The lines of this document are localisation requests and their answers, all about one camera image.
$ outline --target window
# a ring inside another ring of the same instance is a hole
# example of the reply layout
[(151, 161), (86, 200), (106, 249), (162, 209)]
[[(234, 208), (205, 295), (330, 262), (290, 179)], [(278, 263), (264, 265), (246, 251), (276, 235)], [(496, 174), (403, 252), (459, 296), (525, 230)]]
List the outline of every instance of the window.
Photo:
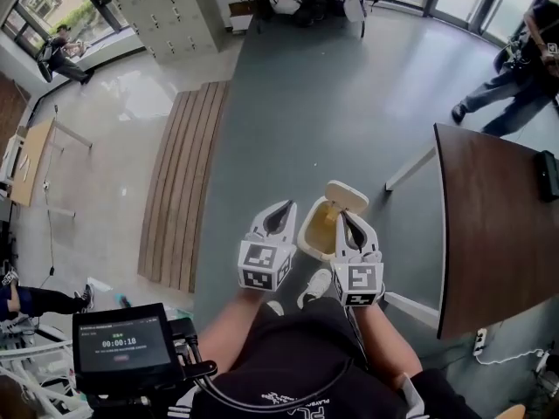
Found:
[(128, 25), (111, 0), (18, 0), (2, 30), (31, 55), (61, 24), (70, 26), (70, 40), (92, 44)]

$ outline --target brown table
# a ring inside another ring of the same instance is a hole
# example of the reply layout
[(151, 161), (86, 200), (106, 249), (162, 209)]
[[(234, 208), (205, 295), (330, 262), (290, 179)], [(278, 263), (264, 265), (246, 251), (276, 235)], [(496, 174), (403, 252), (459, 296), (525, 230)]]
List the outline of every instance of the brown table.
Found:
[(386, 301), (449, 339), (526, 311), (559, 292), (559, 201), (539, 200), (536, 151), (436, 124), (434, 144), (386, 182), (392, 191), (435, 155), (443, 198), (438, 310), (394, 292)]
[[(35, 187), (35, 181), (37, 180), (38, 167), (43, 159), (47, 143), (61, 152), (64, 150), (49, 141), (51, 132), (54, 128), (68, 134), (74, 140), (79, 141), (88, 148), (93, 145), (92, 142), (76, 134), (56, 120), (44, 121), (30, 128), (27, 132), (27, 136), (24, 140), (24, 146), (16, 163), (16, 174), (14, 176), (14, 182), (10, 193), (10, 199), (14, 203), (18, 203), (26, 207), (31, 206), (33, 189)], [(64, 214), (66, 216), (74, 217), (76, 215), (75, 211), (70, 211), (68, 209), (56, 208), (48, 204), (45, 205), (45, 207), (49, 211)]]

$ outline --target wooden platform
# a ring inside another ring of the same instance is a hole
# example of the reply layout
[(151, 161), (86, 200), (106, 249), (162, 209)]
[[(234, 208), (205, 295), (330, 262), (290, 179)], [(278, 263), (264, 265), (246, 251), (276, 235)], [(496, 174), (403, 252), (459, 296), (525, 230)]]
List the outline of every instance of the wooden platform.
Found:
[(228, 82), (176, 96), (149, 184), (138, 273), (194, 292), (205, 187)]

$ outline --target timer display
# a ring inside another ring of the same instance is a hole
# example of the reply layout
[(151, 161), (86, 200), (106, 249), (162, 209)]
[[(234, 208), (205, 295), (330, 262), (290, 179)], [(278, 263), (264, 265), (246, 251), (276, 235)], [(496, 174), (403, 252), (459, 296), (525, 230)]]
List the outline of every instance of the timer display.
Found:
[(170, 363), (157, 317), (79, 327), (83, 372), (106, 372)]

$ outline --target man in black jacket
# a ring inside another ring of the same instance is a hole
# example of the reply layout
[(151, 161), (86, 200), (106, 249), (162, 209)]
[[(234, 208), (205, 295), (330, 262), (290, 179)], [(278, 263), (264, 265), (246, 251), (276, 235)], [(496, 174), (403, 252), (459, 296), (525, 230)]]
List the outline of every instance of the man in black jacket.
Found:
[(473, 113), (498, 100), (513, 98), (503, 113), (483, 127), (484, 134), (504, 136), (516, 132), (534, 118), (559, 90), (559, 5), (547, 1), (524, 15), (530, 39), (522, 49), (519, 69), (506, 62), (499, 76), (482, 84), (452, 109), (459, 124)]
[[(279, 303), (263, 304), (263, 292), (242, 289), (200, 335), (204, 360), (217, 363), (215, 385), (230, 398), (280, 405), (325, 387), (352, 360), (325, 395), (278, 413), (286, 419), (404, 419), (410, 404), (400, 388), (408, 378), (423, 399), (424, 415), (480, 419), (438, 370), (424, 371), (419, 358), (379, 306), (356, 307), (364, 353), (336, 299), (322, 298), (331, 272), (316, 272), (300, 295), (301, 312), (284, 315)], [(263, 417), (194, 395), (190, 417)]]
[(74, 49), (79, 49), (79, 54), (83, 54), (85, 52), (83, 43), (71, 44), (68, 42), (70, 28), (66, 24), (60, 25), (56, 32), (58, 36), (52, 40), (53, 54), (51, 60), (49, 60), (51, 70), (71, 80), (76, 80), (81, 85), (87, 84), (94, 71), (84, 72), (65, 55), (65, 52)]

